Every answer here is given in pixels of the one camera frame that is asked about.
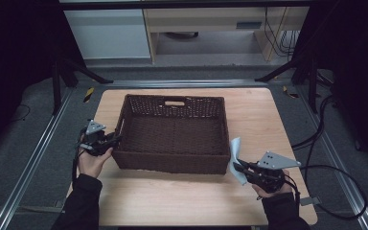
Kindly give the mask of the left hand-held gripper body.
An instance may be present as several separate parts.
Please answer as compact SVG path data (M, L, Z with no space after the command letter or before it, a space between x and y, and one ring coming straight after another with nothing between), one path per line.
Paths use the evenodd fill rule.
M109 148L108 141L104 133L105 126L89 120L87 126L80 131L80 137L77 142L77 155L80 148L86 149L86 152L93 155L103 155Z

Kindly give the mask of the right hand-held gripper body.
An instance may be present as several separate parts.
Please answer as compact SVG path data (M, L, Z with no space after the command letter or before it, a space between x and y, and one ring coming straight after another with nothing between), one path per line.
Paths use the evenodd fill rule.
M284 169L300 166L299 161L268 150L259 161L250 164L250 169L257 174L257 184L266 193L275 193L286 183Z

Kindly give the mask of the light blue cloth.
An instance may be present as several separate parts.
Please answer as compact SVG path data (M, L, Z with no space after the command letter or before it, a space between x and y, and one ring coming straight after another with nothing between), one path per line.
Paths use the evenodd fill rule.
M230 163L228 164L229 170L231 174L235 176L235 178L242 184L245 185L247 182L247 179L245 175L242 172L238 172L235 169L234 164L239 163L238 156L241 150L241 138L237 137L230 141L230 152L231 152L231 158Z

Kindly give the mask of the brown woven basket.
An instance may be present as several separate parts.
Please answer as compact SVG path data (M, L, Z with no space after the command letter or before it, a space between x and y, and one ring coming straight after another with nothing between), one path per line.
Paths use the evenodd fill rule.
M119 168L225 174L230 161L223 97L127 94L115 128Z

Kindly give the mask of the person's right hand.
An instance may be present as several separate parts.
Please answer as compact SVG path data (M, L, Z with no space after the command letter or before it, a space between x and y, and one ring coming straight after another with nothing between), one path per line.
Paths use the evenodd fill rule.
M257 193L257 195L261 198L270 198L270 197L274 197L274 196L278 196L281 194L286 194L286 193L291 193L292 192L292 187L290 185L288 185L287 183L285 183L281 189L275 193L267 193L264 189L262 189L261 187L259 187L258 185L253 184L252 185L253 190Z

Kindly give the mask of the person's left hand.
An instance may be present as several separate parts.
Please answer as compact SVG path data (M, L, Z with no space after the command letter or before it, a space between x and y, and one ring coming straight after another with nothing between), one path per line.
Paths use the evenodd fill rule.
M103 155L93 156L86 152L86 149L78 150L79 173L97 178L104 166L104 163L112 155L113 148L109 148Z

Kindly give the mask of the yellow black floor tape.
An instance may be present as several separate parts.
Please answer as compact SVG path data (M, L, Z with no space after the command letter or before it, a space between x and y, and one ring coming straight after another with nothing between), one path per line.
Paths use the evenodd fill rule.
M90 98L91 98L91 96L92 96L92 94L93 94L94 90L95 90L95 88L94 88L94 87L89 87L89 88L87 89L87 91L86 91L86 93L85 93L85 96L84 96L84 98L83 98L83 102L84 102L84 103L89 102L89 100L90 100Z
M286 86L283 86L283 92L284 92L287 96L289 96L290 98L292 98L292 99L298 99L298 98L299 98L299 95L298 95L298 94L296 94L296 93L290 93L290 92L288 91L288 88L287 88Z

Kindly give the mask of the black metal stand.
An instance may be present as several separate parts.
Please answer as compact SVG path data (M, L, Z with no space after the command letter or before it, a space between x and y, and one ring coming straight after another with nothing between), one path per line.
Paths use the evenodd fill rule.
M314 113L317 113L316 108L316 84L317 84L317 61L314 56L311 55L298 55L291 61L278 67L269 74L256 79L258 82L268 82L277 77L278 75L286 72L291 68L295 69L291 81L294 84L301 84L305 79L309 80L309 93L308 100L309 106Z
M52 65L52 81L53 81L53 96L54 96L54 108L53 114L56 115L61 108L61 90L60 80L63 80L67 87L74 87L77 85L78 80L74 72L83 73L88 78L100 83L110 84L112 80L104 79L94 72L88 70L86 67L76 63L69 58L59 58Z

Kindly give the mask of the white cabinet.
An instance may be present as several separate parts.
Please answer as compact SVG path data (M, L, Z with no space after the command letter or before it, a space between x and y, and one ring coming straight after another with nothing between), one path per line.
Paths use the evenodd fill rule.
M149 58L141 10L66 11L84 59Z

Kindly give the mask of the black round base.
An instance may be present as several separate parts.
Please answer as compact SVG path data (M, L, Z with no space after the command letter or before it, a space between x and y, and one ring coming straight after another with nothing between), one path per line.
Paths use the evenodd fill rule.
M193 39L197 38L199 36L199 32L191 32L191 33L172 33L168 32L165 33L165 36L171 39L178 39L178 40L184 40L184 39Z

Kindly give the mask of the light wooden desk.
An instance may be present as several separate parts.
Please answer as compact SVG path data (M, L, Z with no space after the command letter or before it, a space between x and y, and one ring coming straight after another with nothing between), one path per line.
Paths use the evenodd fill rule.
M253 31L271 61L284 31L300 31L309 7L143 10L148 34Z

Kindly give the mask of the aluminium floor rail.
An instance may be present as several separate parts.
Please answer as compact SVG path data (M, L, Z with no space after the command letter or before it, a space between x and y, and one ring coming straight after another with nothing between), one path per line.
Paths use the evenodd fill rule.
M303 146L309 146L310 151L308 154L308 158L306 160L305 166L302 167L304 171L304 179L308 181L308 171L309 169L327 169L331 170L336 180L338 181L344 195L346 196L352 210L353 214L348 217L344 217L341 214L337 214L334 211L330 211L326 209L323 205L318 204L320 210L324 211L328 215L336 219L343 219L345 221L355 220L359 223L361 230L368 230L368 199L363 189L359 185L359 183L350 175L339 157L334 144L331 141L328 133L325 131L325 122L324 122L324 111L326 105L330 102L331 99L323 99L319 106L316 106L317 113L314 113L310 106L308 100L308 90L304 86L297 86L296 91L300 96L310 119L313 122L315 127L315 132L312 137L309 137L307 141L302 141L300 144L295 144L294 149L300 149ZM313 151L314 145L320 142L324 148L327 157L329 158L330 165L311 165L311 155Z
M118 89L235 88L266 87L267 83L254 80L115 80L106 86Z
M70 98L74 93L74 88L66 87L64 95L60 97L60 106L58 111L51 116L47 126L36 144L34 151L27 162L22 174L18 178L13 190L3 207L0 208L0 230L6 230L9 226L13 215L15 214L19 203L22 200L29 184L37 170L40 161L51 142L51 139L58 127L59 121L67 108Z

